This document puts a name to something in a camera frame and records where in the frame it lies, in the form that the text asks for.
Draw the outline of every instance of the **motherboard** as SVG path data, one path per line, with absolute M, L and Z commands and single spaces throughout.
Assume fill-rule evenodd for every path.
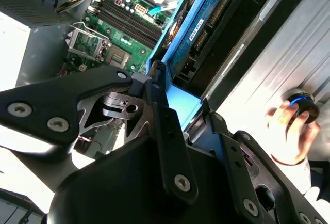
M 146 73 L 146 61 L 170 18 L 153 16 L 144 0 L 93 0 L 82 22 L 68 34 L 69 53 L 60 76 L 113 65 Z

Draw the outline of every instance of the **screw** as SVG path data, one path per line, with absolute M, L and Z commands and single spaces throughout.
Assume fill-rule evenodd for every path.
M 244 199 L 243 204 L 245 209 L 254 217 L 257 217 L 259 214 L 257 206 L 250 199 Z
M 220 121 L 222 121 L 222 117 L 218 113 L 216 113 L 216 118 L 218 118 Z
M 158 86 L 157 84 L 153 83 L 153 87 L 160 89 L 160 86 Z
M 315 223 L 316 224 L 323 224 L 318 218 L 315 218 Z
M 117 75 L 119 78 L 127 78 L 126 75 L 121 72 L 118 72 Z
M 310 220 L 308 219 L 308 217 L 303 212 L 299 212 L 299 217 L 303 221 L 303 223 L 311 224 Z
M 12 103 L 7 108 L 8 112 L 16 117 L 27 117 L 32 113 L 32 108 L 24 103 Z
M 47 122 L 47 126 L 55 132 L 65 132 L 69 129 L 69 123 L 66 119 L 61 117 L 50 118 Z
M 245 133 L 244 133 L 244 134 L 243 134 L 243 137 L 244 137 L 245 139 L 249 140 L 249 141 L 251 140 L 251 138 L 249 137 L 248 134 L 245 134 Z
M 176 187 L 184 192 L 188 192 L 190 190 L 191 186 L 189 180 L 181 174 L 178 174 L 174 177 L 174 183 Z

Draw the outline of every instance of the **label sticker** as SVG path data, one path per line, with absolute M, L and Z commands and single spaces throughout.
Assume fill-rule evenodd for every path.
M 198 24 L 196 25 L 196 28 L 194 29 L 194 31 L 192 32 L 192 34 L 189 37 L 189 40 L 192 41 L 194 39 L 194 37 L 196 36 L 197 32 L 199 31 L 199 29 L 201 28 L 202 24 L 204 23 L 204 20 L 201 19 Z

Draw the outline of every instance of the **hand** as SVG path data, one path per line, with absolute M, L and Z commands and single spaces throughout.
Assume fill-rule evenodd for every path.
M 267 127 L 272 142 L 272 156 L 275 161 L 284 165 L 296 165 L 303 161 L 314 142 L 320 126 L 316 122 L 310 123 L 302 133 L 303 126 L 309 117 L 307 111 L 290 120 L 298 110 L 298 105 L 289 107 L 285 101 L 280 108 L 267 114 Z

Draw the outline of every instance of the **sleeve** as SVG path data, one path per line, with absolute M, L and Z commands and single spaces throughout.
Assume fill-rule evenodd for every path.
M 307 158 L 295 166 L 287 166 L 273 161 L 301 194 L 304 195 L 311 188 L 310 166 Z

